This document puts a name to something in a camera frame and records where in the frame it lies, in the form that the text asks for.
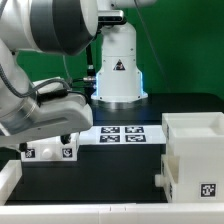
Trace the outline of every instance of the white container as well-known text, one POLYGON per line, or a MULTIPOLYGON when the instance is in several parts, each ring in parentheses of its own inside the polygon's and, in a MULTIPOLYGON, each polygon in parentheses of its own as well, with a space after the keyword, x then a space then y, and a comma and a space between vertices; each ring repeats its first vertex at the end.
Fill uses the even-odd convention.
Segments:
POLYGON ((162 156, 163 186, 172 203, 224 202, 224 115, 163 114, 167 138, 162 156))

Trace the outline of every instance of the white cylinder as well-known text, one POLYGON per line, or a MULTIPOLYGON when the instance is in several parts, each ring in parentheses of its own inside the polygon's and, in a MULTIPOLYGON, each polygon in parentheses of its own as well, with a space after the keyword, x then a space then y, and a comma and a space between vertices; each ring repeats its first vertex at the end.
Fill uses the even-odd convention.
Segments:
POLYGON ((136 66, 134 27, 126 23, 103 28, 102 34, 102 68, 97 74, 95 99, 123 103, 147 97, 142 88, 142 73, 136 66))
POLYGON ((164 183, 165 183, 164 177, 162 175, 156 174, 155 175, 155 186, 163 187, 164 183))

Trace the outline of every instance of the black tabletop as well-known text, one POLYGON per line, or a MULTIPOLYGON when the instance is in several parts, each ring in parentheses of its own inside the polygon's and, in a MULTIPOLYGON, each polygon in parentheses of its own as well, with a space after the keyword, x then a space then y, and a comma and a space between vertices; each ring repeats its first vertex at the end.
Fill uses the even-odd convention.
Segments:
MULTIPOLYGON (((92 106, 94 125, 161 124, 162 113, 223 112, 211 94, 154 94, 127 110, 92 106)), ((81 146, 77 162, 24 163, 23 177, 8 205, 164 203, 154 185, 165 145, 81 146)))

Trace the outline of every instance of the warning label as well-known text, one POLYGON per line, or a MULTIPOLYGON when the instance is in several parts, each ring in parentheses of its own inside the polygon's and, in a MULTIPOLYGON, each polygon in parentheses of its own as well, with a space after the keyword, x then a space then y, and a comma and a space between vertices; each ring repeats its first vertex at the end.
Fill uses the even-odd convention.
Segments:
POLYGON ((125 67, 122 63, 121 60, 118 61, 118 63, 116 64, 116 66, 114 67, 114 71, 125 71, 125 67))

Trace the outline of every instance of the green backdrop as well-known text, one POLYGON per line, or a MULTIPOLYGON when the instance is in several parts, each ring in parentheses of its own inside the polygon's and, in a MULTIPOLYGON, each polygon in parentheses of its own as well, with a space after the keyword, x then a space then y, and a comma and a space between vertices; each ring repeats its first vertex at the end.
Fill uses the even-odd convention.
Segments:
MULTIPOLYGON (((158 0, 141 9, 171 92, 206 92, 224 99, 224 1, 158 0)), ((135 9, 125 10, 137 30, 137 64, 147 92, 167 92, 135 9)), ((101 64, 101 38, 92 43, 94 63, 101 64)), ((61 56, 21 52, 18 63, 32 81, 66 77, 61 56)), ((67 57, 74 78, 86 74, 85 53, 67 57)))

